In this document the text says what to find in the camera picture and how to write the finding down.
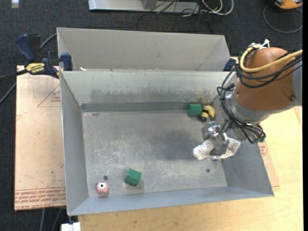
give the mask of yellow object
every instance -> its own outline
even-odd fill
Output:
[[[39,71],[42,71],[44,70],[44,66],[45,64],[44,63],[33,63],[33,64],[29,64],[26,66],[26,70],[28,72],[31,72],[32,74],[35,74]]]
[[[202,110],[205,111],[206,113],[208,113],[211,117],[214,117],[215,114],[216,114],[215,109],[210,105],[204,105],[202,107]]]
[[[202,112],[200,117],[208,119],[209,118],[209,114],[207,112]]]
[[[276,61],[274,61],[274,62],[272,62],[272,63],[266,64],[266,65],[261,66],[261,67],[257,67],[257,68],[246,68],[246,67],[244,67],[244,59],[245,59],[246,56],[249,54],[249,52],[250,52],[251,50],[255,50],[256,48],[259,48],[259,47],[261,47],[261,46],[262,46],[262,45],[254,45],[253,47],[249,47],[249,48],[242,54],[241,59],[240,59],[240,68],[241,68],[243,71],[245,71],[245,72],[247,72],[247,73],[259,72],[259,71],[262,71],[262,70],[267,69],[267,68],[269,68],[269,67],[272,67],[272,66],[274,66],[274,65],[276,65],[276,64],[278,64],[278,63],[281,63],[281,62],[283,62],[283,61],[285,61],[285,60],[287,60],[287,59],[289,59],[289,58],[291,58],[291,57],[295,57],[295,56],[298,56],[298,55],[303,54],[303,50],[299,50],[299,51],[296,51],[296,52],[294,52],[294,53],[288,54],[288,55],[286,55],[285,57],[282,57],[282,58],[280,58],[280,59],[278,59],[278,60],[276,60]]]

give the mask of white plastic part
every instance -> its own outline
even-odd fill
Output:
[[[230,156],[233,156],[237,149],[240,147],[241,143],[237,140],[227,138],[227,135],[224,133],[224,137],[229,140],[229,144],[227,147],[227,152],[223,155],[211,155],[211,151],[215,147],[215,139],[209,138],[205,140],[201,145],[195,147],[192,151],[192,154],[198,160],[202,160],[206,157],[213,158],[213,159],[223,159]]]
[[[80,222],[74,222],[73,224],[64,223],[61,225],[61,231],[81,231]]]

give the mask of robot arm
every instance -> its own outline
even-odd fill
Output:
[[[238,83],[226,85],[236,71]],[[302,50],[287,52],[280,48],[251,44],[218,88],[224,122],[205,127],[205,144],[212,139],[211,155],[226,153],[232,129],[240,141],[262,142],[265,133],[260,122],[274,113],[302,105]]]

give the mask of bin floor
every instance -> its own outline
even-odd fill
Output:
[[[105,180],[109,196],[227,186],[221,162],[193,157],[205,123],[186,111],[83,113],[89,197]],[[129,168],[138,186],[124,182]]]

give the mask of gray bin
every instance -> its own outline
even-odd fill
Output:
[[[58,28],[58,44],[74,64],[60,77],[68,215],[273,196],[257,145],[193,157],[205,123],[187,104],[211,104],[223,121],[223,36]],[[136,187],[124,182],[129,168],[142,173]]]

